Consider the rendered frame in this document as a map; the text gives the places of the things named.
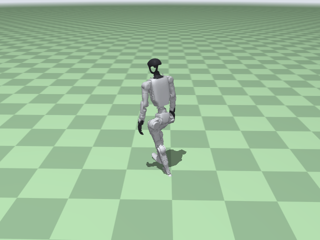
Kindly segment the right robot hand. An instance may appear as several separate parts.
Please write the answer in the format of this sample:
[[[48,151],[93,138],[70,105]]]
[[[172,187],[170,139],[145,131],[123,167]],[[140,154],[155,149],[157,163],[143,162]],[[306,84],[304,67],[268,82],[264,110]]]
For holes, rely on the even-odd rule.
[[[171,113],[173,115],[174,119],[175,119],[175,108],[174,108],[173,111],[170,111],[170,108],[169,108],[169,113]]]

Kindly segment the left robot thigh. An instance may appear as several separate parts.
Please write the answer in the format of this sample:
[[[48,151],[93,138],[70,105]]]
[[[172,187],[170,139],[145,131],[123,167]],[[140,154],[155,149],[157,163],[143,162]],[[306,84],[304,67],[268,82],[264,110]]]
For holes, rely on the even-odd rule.
[[[156,148],[159,147],[161,154],[166,152],[165,146],[162,144],[161,136],[160,136],[160,119],[154,118],[148,121],[147,123],[149,133],[151,134],[153,141],[155,143]]]

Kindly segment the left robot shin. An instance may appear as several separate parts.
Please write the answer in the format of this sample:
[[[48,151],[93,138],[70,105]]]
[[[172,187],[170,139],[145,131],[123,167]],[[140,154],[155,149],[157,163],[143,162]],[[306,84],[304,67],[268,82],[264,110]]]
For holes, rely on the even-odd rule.
[[[158,156],[159,156],[159,158],[160,158],[160,161],[161,161],[161,163],[162,163],[163,166],[164,166],[164,169],[165,169],[165,171],[166,171],[166,174],[167,174],[167,175],[168,175],[168,173],[171,174],[171,173],[170,173],[170,169],[169,169],[167,154],[166,154],[166,153],[161,154],[161,151],[160,151],[159,147],[157,147],[156,149],[157,149],[157,153],[158,153]]]

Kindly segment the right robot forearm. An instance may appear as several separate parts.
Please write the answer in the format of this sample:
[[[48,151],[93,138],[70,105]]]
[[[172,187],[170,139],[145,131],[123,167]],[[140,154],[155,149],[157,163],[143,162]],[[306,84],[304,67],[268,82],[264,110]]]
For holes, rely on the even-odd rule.
[[[174,98],[170,98],[169,99],[170,100],[170,111],[174,111],[174,108],[175,108],[175,106],[176,106],[176,95],[175,95],[175,97]]]

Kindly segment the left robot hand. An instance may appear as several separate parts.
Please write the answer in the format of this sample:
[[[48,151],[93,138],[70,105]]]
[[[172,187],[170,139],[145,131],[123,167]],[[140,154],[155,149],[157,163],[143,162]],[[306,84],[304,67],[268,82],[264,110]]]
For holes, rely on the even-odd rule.
[[[143,132],[141,132],[142,131],[142,125],[144,124],[144,121],[143,120],[141,120],[140,121],[140,123],[139,123],[139,121],[138,121],[138,131],[139,131],[139,133],[141,134],[141,135],[143,135]]]

